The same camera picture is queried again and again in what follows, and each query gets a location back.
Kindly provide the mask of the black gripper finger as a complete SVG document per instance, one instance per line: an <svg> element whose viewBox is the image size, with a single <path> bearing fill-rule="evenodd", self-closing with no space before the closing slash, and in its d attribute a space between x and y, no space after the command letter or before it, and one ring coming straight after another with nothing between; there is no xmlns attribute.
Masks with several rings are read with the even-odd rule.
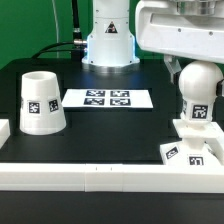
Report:
<svg viewBox="0 0 224 224"><path fill-rule="evenodd" d="M217 82L216 85L216 96L224 97L224 79Z"/></svg>

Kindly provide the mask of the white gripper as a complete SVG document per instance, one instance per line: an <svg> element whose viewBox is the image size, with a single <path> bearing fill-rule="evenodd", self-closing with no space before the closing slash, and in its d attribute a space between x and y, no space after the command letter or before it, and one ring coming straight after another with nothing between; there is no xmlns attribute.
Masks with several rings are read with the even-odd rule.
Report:
<svg viewBox="0 0 224 224"><path fill-rule="evenodd" d="M224 63L224 0L140 0L135 28L142 50L165 55L173 84L182 71L176 56Z"/></svg>

